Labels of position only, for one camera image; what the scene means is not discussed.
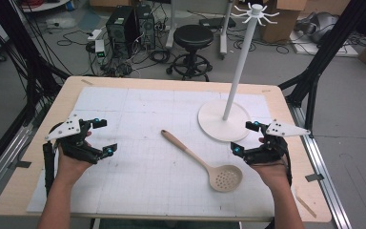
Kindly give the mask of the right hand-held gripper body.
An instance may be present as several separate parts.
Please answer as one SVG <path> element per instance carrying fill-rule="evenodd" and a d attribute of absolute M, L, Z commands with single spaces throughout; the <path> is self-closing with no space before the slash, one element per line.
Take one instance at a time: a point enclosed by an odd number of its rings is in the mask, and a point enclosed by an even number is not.
<path fill-rule="evenodd" d="M 288 153 L 285 137 L 309 135 L 310 130 L 274 119 L 269 125 L 261 124 L 263 142 L 258 148 L 245 150 L 244 161 L 248 165 L 274 162 Z"/>

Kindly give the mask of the beige slotted spoon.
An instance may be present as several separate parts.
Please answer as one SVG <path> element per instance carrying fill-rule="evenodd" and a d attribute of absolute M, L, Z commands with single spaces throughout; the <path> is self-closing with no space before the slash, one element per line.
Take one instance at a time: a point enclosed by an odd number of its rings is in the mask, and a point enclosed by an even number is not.
<path fill-rule="evenodd" d="M 183 144 L 177 137 L 166 130 L 162 130 L 161 134 L 175 147 L 191 156 L 199 164 L 201 164 L 208 173 L 209 183 L 217 192 L 227 193 L 235 190 L 241 183 L 243 175 L 241 170 L 234 165 L 222 165 L 212 167 Z"/>

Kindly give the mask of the black round stool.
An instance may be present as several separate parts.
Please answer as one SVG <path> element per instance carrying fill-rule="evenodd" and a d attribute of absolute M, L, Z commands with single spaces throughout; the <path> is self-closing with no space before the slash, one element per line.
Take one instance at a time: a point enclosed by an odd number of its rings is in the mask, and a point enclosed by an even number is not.
<path fill-rule="evenodd" d="M 174 42 L 186 53 L 178 55 L 166 69 L 166 74 L 176 72 L 183 80 L 204 76 L 209 82 L 208 72 L 213 69 L 210 61 L 197 52 L 209 47 L 214 41 L 213 32 L 201 25 L 185 25 L 173 33 Z"/>

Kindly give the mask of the thin wooden stick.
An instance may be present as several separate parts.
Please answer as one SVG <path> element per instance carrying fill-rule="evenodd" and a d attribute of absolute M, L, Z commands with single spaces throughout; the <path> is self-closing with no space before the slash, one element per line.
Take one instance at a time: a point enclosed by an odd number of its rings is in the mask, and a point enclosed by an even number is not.
<path fill-rule="evenodd" d="M 310 218 L 316 219 L 317 218 L 317 214 L 315 213 L 315 211 L 307 204 L 307 202 L 305 202 L 300 196 L 298 196 L 297 194 L 295 194 L 295 199 L 297 202 L 297 205 L 301 206 L 301 208 L 303 209 L 304 212 L 307 212 L 308 215 L 310 216 Z"/>

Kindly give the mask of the white grid mat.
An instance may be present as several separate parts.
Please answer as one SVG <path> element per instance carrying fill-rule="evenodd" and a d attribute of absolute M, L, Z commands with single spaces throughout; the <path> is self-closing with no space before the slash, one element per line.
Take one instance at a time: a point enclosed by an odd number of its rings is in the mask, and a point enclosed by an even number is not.
<path fill-rule="evenodd" d="M 104 118 L 89 143 L 97 148 L 116 143 L 117 151 L 93 165 L 77 181 L 71 194 L 76 215 L 157 217 L 222 220 L 266 220 L 274 213 L 269 189 L 240 157 L 230 142 L 211 138 L 197 115 L 209 101 L 224 93 L 86 87 L 73 113 L 83 119 Z M 250 119 L 271 120 L 262 95 L 239 94 L 235 103 Z M 212 167 L 234 165 L 243 175 L 233 191 L 214 190 L 205 168 L 165 137 L 166 130 Z M 259 135 L 238 140 L 256 146 Z"/>

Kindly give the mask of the white hook rack stand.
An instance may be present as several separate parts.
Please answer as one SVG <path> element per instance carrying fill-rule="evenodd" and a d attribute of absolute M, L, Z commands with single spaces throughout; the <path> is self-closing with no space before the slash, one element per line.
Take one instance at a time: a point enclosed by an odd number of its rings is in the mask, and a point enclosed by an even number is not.
<path fill-rule="evenodd" d="M 247 29 L 228 98 L 212 100 L 203 104 L 197 115 L 198 123 L 205 134 L 213 139 L 225 142 L 241 140 L 249 133 L 245 128 L 245 122 L 250 119 L 250 115 L 243 106 L 234 102 L 234 97 L 251 47 L 256 25 L 263 26 L 263 20 L 272 24 L 270 17 L 278 15 L 278 12 L 274 14 L 265 13 L 267 7 L 260 4 L 249 4 L 247 10 L 235 8 L 240 11 L 240 14 L 236 14 L 235 17 L 247 17 L 244 21 Z"/>

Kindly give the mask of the person's left hand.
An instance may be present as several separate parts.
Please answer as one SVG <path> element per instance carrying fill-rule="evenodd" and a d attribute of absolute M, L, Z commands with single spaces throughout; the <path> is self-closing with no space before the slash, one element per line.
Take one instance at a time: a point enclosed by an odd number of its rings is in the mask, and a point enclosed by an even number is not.
<path fill-rule="evenodd" d="M 72 187 L 92 165 L 87 161 L 66 156 L 61 144 L 58 144 L 58 152 L 58 169 L 54 182 Z"/>

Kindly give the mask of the white device with green light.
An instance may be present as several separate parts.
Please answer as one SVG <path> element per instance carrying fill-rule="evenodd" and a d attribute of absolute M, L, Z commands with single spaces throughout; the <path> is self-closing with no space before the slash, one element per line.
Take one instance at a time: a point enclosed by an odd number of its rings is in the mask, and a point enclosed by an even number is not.
<path fill-rule="evenodd" d="M 104 58 L 105 54 L 105 43 L 103 39 L 98 39 L 94 41 L 95 54 L 98 58 Z"/>

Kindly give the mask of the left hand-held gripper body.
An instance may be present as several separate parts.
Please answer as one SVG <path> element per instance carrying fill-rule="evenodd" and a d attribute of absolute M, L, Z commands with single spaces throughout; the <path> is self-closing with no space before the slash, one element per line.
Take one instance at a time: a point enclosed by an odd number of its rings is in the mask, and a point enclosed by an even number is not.
<path fill-rule="evenodd" d="M 45 136 L 44 152 L 53 152 L 51 141 L 55 139 L 62 145 L 66 156 L 96 164 L 102 159 L 97 157 L 101 150 L 93 148 L 85 140 L 89 130 L 88 120 L 72 114 L 64 122 L 54 125 Z"/>

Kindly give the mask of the slim black computer tower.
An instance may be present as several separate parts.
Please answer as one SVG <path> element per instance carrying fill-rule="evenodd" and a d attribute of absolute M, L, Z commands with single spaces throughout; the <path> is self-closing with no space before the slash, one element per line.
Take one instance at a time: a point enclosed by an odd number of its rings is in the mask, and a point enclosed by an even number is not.
<path fill-rule="evenodd" d="M 155 49 L 154 17 L 149 5 L 135 7 L 140 44 L 148 50 Z"/>

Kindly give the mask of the black metal frame stand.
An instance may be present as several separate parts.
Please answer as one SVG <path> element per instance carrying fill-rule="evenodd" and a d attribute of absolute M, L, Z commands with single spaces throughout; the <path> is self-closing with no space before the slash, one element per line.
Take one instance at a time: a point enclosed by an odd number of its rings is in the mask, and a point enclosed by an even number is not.
<path fill-rule="evenodd" d="M 350 0 L 307 68 L 278 85 L 280 90 L 294 86 L 292 92 L 285 96 L 292 107 L 300 108 L 304 98 L 308 97 L 303 126 L 310 132 L 313 131 L 318 81 L 358 25 L 366 27 L 366 0 Z"/>
<path fill-rule="evenodd" d="M 3 41 L 1 35 L 0 44 L 9 55 L 18 75 L 27 80 L 27 103 L 0 139 L 1 157 L 14 134 L 23 124 L 31 122 L 37 102 L 43 97 L 51 97 L 59 93 L 61 86 L 54 77 L 57 75 L 61 79 L 68 79 L 71 75 L 55 67 L 37 50 L 10 0 L 0 0 L 0 26 L 17 53 L 14 53 Z"/>

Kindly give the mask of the grey bag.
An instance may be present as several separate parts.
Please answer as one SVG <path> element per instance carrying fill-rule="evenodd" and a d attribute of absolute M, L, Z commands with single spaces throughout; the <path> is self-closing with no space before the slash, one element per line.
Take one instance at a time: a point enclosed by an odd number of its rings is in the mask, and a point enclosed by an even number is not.
<path fill-rule="evenodd" d="M 333 29 L 338 17 L 328 12 L 312 12 L 295 22 L 294 31 L 300 31 L 318 44 Z"/>

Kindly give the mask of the tall cardboard box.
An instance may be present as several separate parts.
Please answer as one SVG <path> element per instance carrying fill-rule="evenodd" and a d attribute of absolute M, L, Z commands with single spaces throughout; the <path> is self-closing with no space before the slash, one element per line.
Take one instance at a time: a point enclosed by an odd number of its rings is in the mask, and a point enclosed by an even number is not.
<path fill-rule="evenodd" d="M 260 28 L 261 39 L 267 43 L 285 43 L 294 29 L 295 22 L 306 7 L 307 0 L 263 0 L 265 13 L 277 16 Z"/>

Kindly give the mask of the person's right hand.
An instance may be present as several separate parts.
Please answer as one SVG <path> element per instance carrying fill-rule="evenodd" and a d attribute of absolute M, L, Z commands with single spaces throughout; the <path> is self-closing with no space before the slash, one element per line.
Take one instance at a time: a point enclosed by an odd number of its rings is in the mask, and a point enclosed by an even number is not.
<path fill-rule="evenodd" d="M 274 162 L 254 164 L 251 168 L 260 175 L 262 181 L 272 192 L 290 189 L 290 184 L 287 179 L 287 157 L 283 156 Z"/>

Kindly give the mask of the aluminium rail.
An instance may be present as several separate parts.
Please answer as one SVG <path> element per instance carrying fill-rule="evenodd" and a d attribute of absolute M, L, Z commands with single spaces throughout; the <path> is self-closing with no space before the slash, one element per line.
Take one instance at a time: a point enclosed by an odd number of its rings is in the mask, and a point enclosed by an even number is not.
<path fill-rule="evenodd" d="M 313 134 L 301 137 L 336 229 L 353 229 Z"/>
<path fill-rule="evenodd" d="M 37 128 L 47 114 L 49 105 L 36 105 L 35 114 L 27 118 L 27 110 L 23 108 L 0 139 L 0 182 L 8 171 L 14 171 L 15 163 L 31 144 Z"/>

